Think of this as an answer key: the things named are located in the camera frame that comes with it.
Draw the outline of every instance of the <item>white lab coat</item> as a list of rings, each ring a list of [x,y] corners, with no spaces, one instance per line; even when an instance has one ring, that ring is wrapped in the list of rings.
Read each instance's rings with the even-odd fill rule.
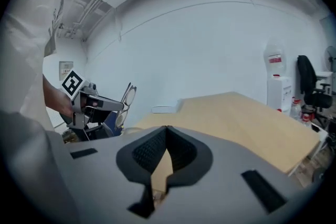
[[[53,130],[43,95],[43,58],[61,0],[11,0],[0,22],[0,109]]]

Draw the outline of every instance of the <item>hand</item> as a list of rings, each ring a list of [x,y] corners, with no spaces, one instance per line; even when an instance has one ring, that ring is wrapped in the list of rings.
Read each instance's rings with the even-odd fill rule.
[[[73,114],[73,109],[72,109],[72,105],[71,105],[71,100],[70,98],[63,92],[58,91],[59,92],[59,97],[57,98],[57,102],[60,105],[60,113],[64,114],[65,116],[72,118],[72,114]],[[86,105],[86,97],[81,97],[80,98],[80,107],[83,108]]]

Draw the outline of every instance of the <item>fan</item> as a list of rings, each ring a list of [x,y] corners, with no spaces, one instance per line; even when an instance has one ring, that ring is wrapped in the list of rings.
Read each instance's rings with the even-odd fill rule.
[[[325,65],[331,72],[336,72],[336,48],[329,46],[324,52]]]

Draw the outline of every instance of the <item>white wall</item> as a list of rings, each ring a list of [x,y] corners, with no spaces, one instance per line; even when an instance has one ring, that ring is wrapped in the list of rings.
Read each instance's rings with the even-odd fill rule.
[[[328,15],[320,21],[322,29],[325,33],[328,46],[336,47],[336,17],[334,14]]]
[[[118,8],[121,42],[113,14],[90,36],[86,76],[116,100],[130,81],[138,87],[131,126],[179,98],[236,91],[266,103],[263,52],[272,36],[285,44],[288,76],[301,54],[324,70],[326,40],[299,1],[252,1],[130,0]]]
[[[50,84],[56,88],[61,87],[61,81],[59,80],[60,61],[73,61],[73,67],[80,74],[84,75],[87,57],[82,48],[81,41],[77,39],[57,38],[56,53],[44,58],[43,74]],[[63,122],[58,112],[49,108],[47,108],[47,111],[54,127]]]

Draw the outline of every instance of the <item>desk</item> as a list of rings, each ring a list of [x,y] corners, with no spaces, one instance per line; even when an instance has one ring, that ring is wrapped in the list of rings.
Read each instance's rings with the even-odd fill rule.
[[[185,99],[179,112],[149,114],[136,127],[172,125],[236,142],[289,173],[318,144],[319,136],[292,118],[235,92]],[[154,189],[165,190],[172,173],[168,152],[152,175]]]

